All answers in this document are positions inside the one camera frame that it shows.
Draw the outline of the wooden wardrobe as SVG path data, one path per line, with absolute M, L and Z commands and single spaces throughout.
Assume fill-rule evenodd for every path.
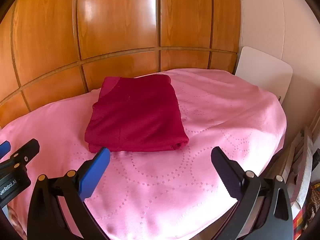
M 1 0 L 1 126 L 106 76 L 235 68 L 240 0 Z

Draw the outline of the dark red garment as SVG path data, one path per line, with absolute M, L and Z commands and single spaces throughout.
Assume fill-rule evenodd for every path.
M 85 131 L 90 152 L 179 150 L 189 138 L 171 78 L 153 74 L 104 79 Z

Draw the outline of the clutter beside bed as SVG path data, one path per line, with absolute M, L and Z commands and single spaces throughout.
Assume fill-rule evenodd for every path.
M 290 200 L 293 239 L 302 234 L 302 211 L 307 199 L 312 172 L 313 140 L 308 127 L 302 129 L 280 155 L 276 174 L 283 177 Z

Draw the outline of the pink bedspread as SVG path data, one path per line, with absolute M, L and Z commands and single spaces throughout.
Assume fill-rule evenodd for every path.
M 277 97 L 223 70 L 167 71 L 189 142 L 176 151 L 113 152 L 90 212 L 111 239 L 190 239 L 234 204 L 210 154 L 219 146 L 244 170 L 261 174 L 282 146 L 286 116 Z M 99 90 L 50 103 L 7 124 L 13 151 L 30 139 L 40 152 L 27 166 L 59 177 L 93 157 L 84 140 Z

